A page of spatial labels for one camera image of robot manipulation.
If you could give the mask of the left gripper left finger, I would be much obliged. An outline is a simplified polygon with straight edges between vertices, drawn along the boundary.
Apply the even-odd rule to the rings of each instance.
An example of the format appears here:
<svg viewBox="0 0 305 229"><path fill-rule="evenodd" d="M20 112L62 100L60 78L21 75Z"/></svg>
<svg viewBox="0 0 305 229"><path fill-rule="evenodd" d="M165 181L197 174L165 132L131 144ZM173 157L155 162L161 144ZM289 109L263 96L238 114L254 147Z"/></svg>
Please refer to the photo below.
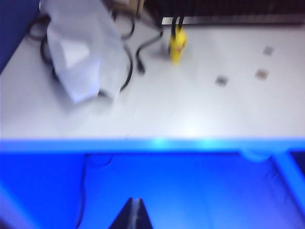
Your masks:
<svg viewBox="0 0 305 229"><path fill-rule="evenodd" d="M130 216L132 212L133 199L129 198L123 208L120 210L116 218L113 220L109 229L127 229L130 222Z"/></svg>

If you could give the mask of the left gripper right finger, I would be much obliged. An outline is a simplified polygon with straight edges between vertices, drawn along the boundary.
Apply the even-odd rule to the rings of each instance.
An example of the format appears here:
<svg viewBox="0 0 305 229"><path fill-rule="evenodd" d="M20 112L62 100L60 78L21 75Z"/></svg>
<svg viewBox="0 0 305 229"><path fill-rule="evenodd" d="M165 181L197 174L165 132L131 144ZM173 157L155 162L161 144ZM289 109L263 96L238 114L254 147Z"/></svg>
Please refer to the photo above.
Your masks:
<svg viewBox="0 0 305 229"><path fill-rule="evenodd" d="M152 229L152 228L153 226L150 221L144 201L140 198L137 209L136 229Z"/></svg>

